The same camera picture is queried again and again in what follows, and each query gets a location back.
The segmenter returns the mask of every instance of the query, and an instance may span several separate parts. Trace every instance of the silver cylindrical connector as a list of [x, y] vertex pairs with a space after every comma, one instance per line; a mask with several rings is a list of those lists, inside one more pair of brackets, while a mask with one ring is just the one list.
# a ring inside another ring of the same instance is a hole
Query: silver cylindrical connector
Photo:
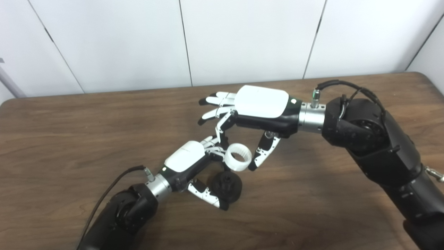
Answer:
[[318, 104], [318, 108], [312, 108], [310, 103], [302, 103], [299, 113], [299, 129], [300, 131], [322, 133], [324, 125], [325, 105]]
[[145, 185], [150, 189], [159, 202], [164, 200], [172, 192], [172, 188], [168, 181], [159, 173], [155, 176], [154, 181], [147, 182]]

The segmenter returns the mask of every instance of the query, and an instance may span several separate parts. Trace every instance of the metal clip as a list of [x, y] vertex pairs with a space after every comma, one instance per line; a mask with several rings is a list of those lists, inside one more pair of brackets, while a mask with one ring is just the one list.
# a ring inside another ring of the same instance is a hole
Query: metal clip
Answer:
[[153, 173], [151, 173], [151, 171], [148, 168], [145, 168], [144, 171], [145, 174], [147, 175], [148, 182], [153, 182], [156, 179], [156, 177], [154, 177]]
[[441, 182], [441, 183], [444, 182], [444, 174], [441, 174], [440, 172], [438, 172], [438, 171], [436, 171], [434, 169], [431, 169], [428, 166], [425, 166], [425, 171], [429, 175], [433, 176], [438, 182]]
[[321, 98], [321, 92], [318, 89], [313, 90], [313, 96], [311, 99], [311, 108], [317, 109], [319, 107], [319, 98]]

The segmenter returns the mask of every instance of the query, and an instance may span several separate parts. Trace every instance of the white robotic hand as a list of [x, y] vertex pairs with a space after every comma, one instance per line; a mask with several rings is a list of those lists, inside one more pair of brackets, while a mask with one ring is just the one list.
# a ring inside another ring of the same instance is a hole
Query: white robotic hand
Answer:
[[205, 113], [198, 124], [222, 117], [215, 130], [224, 149], [228, 148], [225, 131], [234, 124], [264, 130], [248, 166], [253, 171], [273, 152], [281, 138], [288, 138], [298, 130], [321, 132], [325, 106], [319, 106], [318, 100], [313, 95], [312, 104], [305, 103], [283, 90], [245, 85], [236, 94], [217, 92], [201, 99], [200, 105], [210, 104], [218, 108]]
[[[234, 159], [232, 153], [240, 154], [245, 161]], [[198, 198], [218, 207], [228, 209], [228, 202], [211, 192], [203, 182], [195, 177], [211, 161], [224, 161], [232, 170], [242, 171], [251, 161], [251, 152], [242, 144], [233, 144], [227, 150], [218, 146], [218, 138], [209, 136], [202, 140], [188, 141], [170, 155], [155, 177], [149, 177], [148, 188], [160, 201], [170, 192], [189, 190]]]

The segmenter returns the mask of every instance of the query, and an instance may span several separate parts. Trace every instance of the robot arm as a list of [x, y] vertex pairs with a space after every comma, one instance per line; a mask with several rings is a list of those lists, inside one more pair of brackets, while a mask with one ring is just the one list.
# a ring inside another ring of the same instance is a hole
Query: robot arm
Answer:
[[140, 228], [155, 215], [159, 202], [172, 192], [189, 190], [211, 205], [227, 210], [228, 202], [225, 199], [219, 198], [205, 184], [194, 179], [210, 162], [224, 161], [225, 155], [225, 150], [218, 146], [218, 139], [210, 136], [201, 142], [189, 141], [184, 144], [165, 160], [164, 166], [155, 176], [143, 166], [132, 168], [145, 170], [148, 181], [132, 185], [114, 195], [88, 233], [81, 238], [77, 249], [129, 249]]
[[[333, 85], [347, 85], [356, 92], [319, 104], [321, 91]], [[414, 143], [374, 93], [339, 80], [319, 84], [311, 103], [284, 93], [244, 86], [237, 94], [213, 94], [199, 103], [219, 108], [204, 114], [199, 124], [223, 116], [216, 127], [220, 134], [234, 124], [265, 130], [250, 170], [268, 157], [280, 138], [299, 130], [322, 134], [331, 145], [345, 148], [364, 174], [382, 187], [406, 218], [404, 228], [420, 249], [444, 249], [444, 195], [426, 173], [439, 180], [443, 176], [423, 166]], [[368, 99], [354, 99], [358, 93]]]

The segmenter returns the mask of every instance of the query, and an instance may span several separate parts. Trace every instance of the robot finger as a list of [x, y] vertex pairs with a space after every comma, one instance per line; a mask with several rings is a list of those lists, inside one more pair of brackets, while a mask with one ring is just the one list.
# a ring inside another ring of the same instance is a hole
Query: robot finger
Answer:
[[224, 97], [207, 97], [205, 98], [205, 101], [208, 104], [216, 105], [219, 107], [223, 106], [234, 106], [234, 99], [231, 98], [224, 98]]
[[225, 136], [225, 130], [233, 127], [236, 123], [235, 111], [230, 111], [227, 113], [216, 125], [216, 136], [218, 137], [218, 142], [223, 149], [228, 148], [228, 138]]
[[216, 96], [217, 97], [234, 99], [236, 97], [236, 94], [235, 93], [229, 93], [229, 92], [217, 92]]
[[203, 147], [205, 148], [205, 150], [208, 150], [207, 148], [209, 147], [214, 147], [217, 143], [219, 142], [219, 139], [217, 138], [217, 136], [215, 136], [214, 138], [212, 138], [211, 140], [207, 141]]
[[248, 166], [248, 169], [255, 171], [274, 151], [280, 140], [281, 138], [276, 133], [265, 131], [259, 141], [258, 148], [254, 153], [253, 160]]
[[196, 179], [188, 185], [188, 191], [197, 196], [197, 198], [204, 200], [211, 205], [218, 207], [222, 210], [228, 210], [228, 203], [223, 200], [219, 200], [219, 198], [210, 192], [210, 189], [200, 180]]
[[203, 139], [203, 140], [200, 142], [200, 144], [205, 145], [207, 142], [211, 141], [211, 140], [214, 139], [214, 138], [215, 138], [215, 136], [211, 136], [211, 135], [210, 135], [209, 137]]
[[218, 109], [213, 109], [205, 114], [199, 119], [197, 124], [203, 125], [206, 121], [213, 120], [215, 118], [219, 118], [221, 115], [229, 113], [233, 108], [231, 107], [222, 107]]

